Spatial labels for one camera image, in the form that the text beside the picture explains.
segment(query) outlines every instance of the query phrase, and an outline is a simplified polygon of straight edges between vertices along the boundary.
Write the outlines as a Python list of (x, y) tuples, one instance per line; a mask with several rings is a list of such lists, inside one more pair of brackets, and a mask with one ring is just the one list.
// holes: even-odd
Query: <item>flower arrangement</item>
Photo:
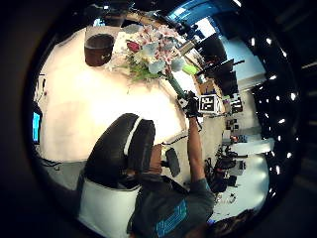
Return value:
[(174, 29), (131, 24), (123, 31), (131, 35), (126, 60), (133, 81), (170, 78), (173, 71), (182, 70), (185, 61), (175, 46), (178, 33)]

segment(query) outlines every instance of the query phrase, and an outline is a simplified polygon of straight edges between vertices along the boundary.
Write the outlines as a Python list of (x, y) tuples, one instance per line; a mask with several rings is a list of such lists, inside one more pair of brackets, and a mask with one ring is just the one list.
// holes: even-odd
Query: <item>green leaves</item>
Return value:
[(143, 63), (131, 63), (130, 72), (132, 73), (132, 80), (139, 81), (149, 78), (159, 78), (159, 74), (151, 73), (148, 67)]
[(172, 71), (180, 71), (182, 70), (182, 67), (184, 66), (185, 64), (185, 60), (184, 59), (181, 59), (181, 58), (178, 58), (178, 59), (173, 59), (171, 61), (171, 70)]

